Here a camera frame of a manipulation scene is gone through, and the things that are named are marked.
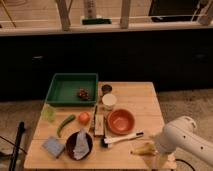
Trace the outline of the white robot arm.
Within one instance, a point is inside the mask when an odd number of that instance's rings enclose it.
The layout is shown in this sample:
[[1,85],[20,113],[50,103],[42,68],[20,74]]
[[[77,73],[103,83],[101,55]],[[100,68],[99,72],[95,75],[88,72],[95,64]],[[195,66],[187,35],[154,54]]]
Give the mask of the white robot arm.
[[189,116],[181,116],[168,122],[153,137],[160,154],[169,155],[181,148],[213,167],[213,143],[194,133],[196,122]]

